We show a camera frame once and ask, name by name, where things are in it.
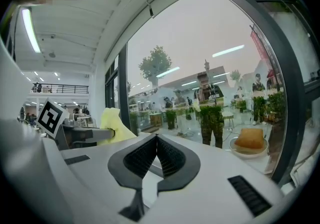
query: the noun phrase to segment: plate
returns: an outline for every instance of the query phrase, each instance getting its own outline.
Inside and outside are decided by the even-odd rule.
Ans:
[[[235,141],[237,138],[238,137],[234,137],[229,141],[229,148],[231,149],[232,153],[234,153],[236,156],[245,159],[252,159],[267,155],[269,143],[265,138],[263,139],[263,148],[261,149],[250,149],[235,145]]]

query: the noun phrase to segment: sky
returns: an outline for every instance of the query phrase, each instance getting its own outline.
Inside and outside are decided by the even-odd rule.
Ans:
[[[253,22],[229,0],[179,0],[155,18],[148,20],[129,40],[127,77],[130,95],[141,93],[142,87],[151,85],[144,79],[138,65],[150,51],[163,46],[172,60],[171,68],[180,67],[158,85],[205,71],[205,59],[210,69],[224,66],[225,72],[239,70],[241,75],[255,70],[261,60],[255,43],[250,37]],[[244,48],[218,57],[213,54],[233,47]],[[227,75],[231,87],[235,82]]]

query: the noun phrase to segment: white plate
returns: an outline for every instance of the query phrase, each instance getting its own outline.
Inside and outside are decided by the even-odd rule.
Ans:
[[[235,141],[237,138],[238,137],[234,137],[229,141],[229,148],[232,151],[232,153],[234,153],[236,156],[244,159],[252,159],[252,158],[257,158],[257,157],[262,157],[267,155],[269,143],[265,138],[263,139],[264,143],[263,143],[262,149],[252,150],[252,152],[248,152],[248,153],[243,153],[238,151],[237,148],[239,146],[235,145]]]

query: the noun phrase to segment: bread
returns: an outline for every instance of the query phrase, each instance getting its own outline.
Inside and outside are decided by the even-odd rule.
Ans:
[[[243,128],[239,137],[234,142],[235,145],[252,149],[260,150],[264,147],[264,131],[262,129]]]

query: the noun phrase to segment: fluorescent light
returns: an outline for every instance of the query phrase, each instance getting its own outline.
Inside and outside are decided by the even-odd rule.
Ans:
[[[193,81],[193,82],[187,82],[187,83],[185,83],[185,84],[182,84],[181,86],[187,86],[187,85],[191,85],[191,84],[194,84],[194,83],[196,83],[197,81]]]
[[[233,51],[242,49],[243,47],[245,47],[244,44],[243,44],[243,45],[240,45],[240,46],[237,46],[237,47],[230,48],[230,49],[228,49],[228,50],[219,51],[219,52],[213,54],[212,57],[214,58],[214,57],[218,57],[218,56],[223,55],[223,54],[231,53],[231,52],[233,52]]]
[[[224,83],[225,81],[221,81],[221,82],[215,82],[213,83],[214,85],[217,85],[217,84],[221,84],[221,83]]]
[[[180,67],[174,67],[174,68],[172,68],[172,69],[169,69],[168,71],[166,71],[166,72],[163,72],[163,73],[161,73],[161,74],[158,74],[156,77],[157,78],[160,78],[160,77],[163,77],[163,76],[165,76],[166,74],[169,74],[169,73],[171,73],[171,72],[173,72],[173,71],[176,71],[176,70],[179,70],[180,69]]]
[[[41,53],[40,47],[39,47],[37,39],[36,39],[34,27],[32,25],[31,12],[29,9],[22,10],[22,18],[23,18],[23,23],[25,26],[26,33],[29,37],[29,40],[30,40],[30,43],[32,45],[33,50],[36,53]]]
[[[217,77],[220,77],[220,76],[223,76],[223,75],[227,75],[227,74],[230,74],[230,72],[228,73],[223,73],[223,74],[218,74],[218,75],[215,75],[214,78],[217,78]]]

